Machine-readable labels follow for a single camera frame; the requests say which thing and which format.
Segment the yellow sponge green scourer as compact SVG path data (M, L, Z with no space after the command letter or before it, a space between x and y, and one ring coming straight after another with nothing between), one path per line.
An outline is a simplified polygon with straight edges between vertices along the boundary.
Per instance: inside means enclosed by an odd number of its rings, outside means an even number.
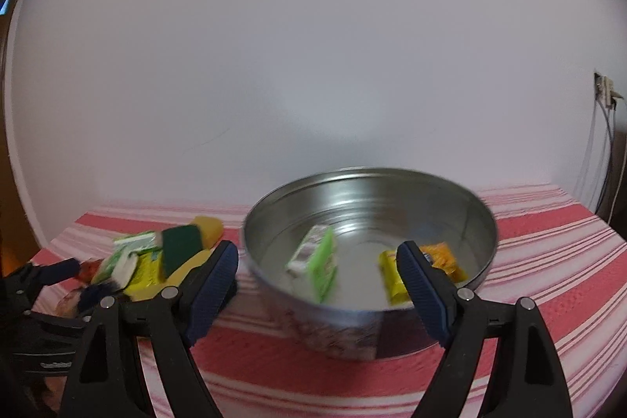
M207 255L220 241L223 223L212 216L196 216L190 224L161 232L161 270L168 278L197 255Z

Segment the dark blue knotted cloth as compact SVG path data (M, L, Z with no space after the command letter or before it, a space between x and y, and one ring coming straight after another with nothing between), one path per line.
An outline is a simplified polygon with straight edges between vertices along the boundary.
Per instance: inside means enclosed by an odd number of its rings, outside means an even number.
M88 285L81 291L79 302L76 305L78 314L86 314L107 297L117 297L121 293L115 282L103 281L97 284Z

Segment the white wrapped candy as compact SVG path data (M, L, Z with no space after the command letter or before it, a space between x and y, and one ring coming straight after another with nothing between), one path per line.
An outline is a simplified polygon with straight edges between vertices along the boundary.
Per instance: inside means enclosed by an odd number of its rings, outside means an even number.
M78 318L89 307L83 298L85 288L74 289L65 295L55 307L55 315L64 318Z

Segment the red foil snack packet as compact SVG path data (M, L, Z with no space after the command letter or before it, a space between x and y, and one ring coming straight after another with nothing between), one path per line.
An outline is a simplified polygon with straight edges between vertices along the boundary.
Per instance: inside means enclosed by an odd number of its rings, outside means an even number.
M76 280L85 285L90 285L94 280L94 276L99 271L103 259L90 259L80 263L79 271L76 274Z

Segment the yellow green sponge on cloth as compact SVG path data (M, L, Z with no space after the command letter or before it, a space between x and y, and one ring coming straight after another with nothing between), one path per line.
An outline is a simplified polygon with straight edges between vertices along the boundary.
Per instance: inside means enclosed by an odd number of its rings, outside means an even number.
M176 288L178 288L182 284L183 280L187 277L187 275L192 270L195 270L197 267L203 265L208 260L211 254L211 250L200 250L190 259L185 261L168 277L165 276L165 267L163 261L161 261L161 279L163 279L163 288L157 294L159 294L164 288L167 288L168 286L175 286Z

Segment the green tissue pack large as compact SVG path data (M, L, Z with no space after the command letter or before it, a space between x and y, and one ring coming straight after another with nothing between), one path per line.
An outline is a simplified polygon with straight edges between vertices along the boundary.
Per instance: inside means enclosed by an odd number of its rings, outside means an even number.
M135 252L118 250L100 263L91 284L109 283L115 289L122 290L129 285L135 274L137 262L138 256Z

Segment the yellow snack bag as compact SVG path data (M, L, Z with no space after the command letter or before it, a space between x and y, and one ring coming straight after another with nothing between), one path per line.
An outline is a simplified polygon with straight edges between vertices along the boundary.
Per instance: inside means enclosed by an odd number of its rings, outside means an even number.
M123 291L124 294L133 301L154 297L163 288L160 262L160 250L142 253L138 257L134 274Z

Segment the red white striped cloth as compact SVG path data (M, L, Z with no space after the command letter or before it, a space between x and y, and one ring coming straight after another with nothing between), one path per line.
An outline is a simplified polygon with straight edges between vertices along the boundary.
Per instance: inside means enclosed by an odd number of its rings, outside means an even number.
M490 189L481 198L500 246L479 294L528 296L553 338L577 417L597 412L626 368L626 244L604 221L552 185ZM122 234L216 216L236 240L245 207L110 204L83 214L35 257L100 259ZM334 360L288 337L266 313L245 266L239 291L194 358L227 417L407 417L441 358L438 346L370 362Z

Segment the silver green foil packet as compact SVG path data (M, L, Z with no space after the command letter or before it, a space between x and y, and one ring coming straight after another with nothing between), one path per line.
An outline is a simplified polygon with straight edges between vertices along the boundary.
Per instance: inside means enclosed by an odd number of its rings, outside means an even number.
M129 234L112 242L115 252L154 252L163 247L161 233L155 230Z

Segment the yellow orange snack packet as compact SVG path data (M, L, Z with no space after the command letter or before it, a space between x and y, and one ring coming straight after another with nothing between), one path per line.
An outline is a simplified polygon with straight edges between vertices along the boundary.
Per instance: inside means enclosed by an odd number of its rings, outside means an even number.
M468 275L458 264L457 258L445 242L420 246L428 262L438 270L444 271L454 283L465 282ZM382 274L382 283L391 306L399 306L410 300L406 286L397 270L397 252L385 250L378 256L378 268Z

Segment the green white tissue pack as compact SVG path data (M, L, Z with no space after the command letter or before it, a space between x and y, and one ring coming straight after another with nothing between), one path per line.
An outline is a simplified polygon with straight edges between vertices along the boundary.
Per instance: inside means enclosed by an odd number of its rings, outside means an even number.
M337 266L333 227L312 226L284 266L291 293L300 299L322 303L334 284Z

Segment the round metal cookie tin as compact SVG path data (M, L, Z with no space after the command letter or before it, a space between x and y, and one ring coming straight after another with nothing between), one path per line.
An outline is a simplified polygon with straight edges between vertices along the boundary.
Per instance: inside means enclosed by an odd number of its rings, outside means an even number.
M294 296L284 271L315 225L330 226L337 242L337 276L322 303ZM240 240L260 299L288 336L332 358L373 361L434 343L412 303L389 303L379 255L405 241L444 242L474 290L488 274L498 230L488 206L452 181L402 169L344 169L265 196L245 216Z

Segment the white wall socket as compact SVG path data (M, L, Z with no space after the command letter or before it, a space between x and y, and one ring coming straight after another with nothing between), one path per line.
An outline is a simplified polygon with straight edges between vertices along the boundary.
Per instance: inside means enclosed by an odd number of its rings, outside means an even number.
M624 99L621 93L614 89L613 81L606 75L594 72L595 99L606 109L614 109L618 100Z

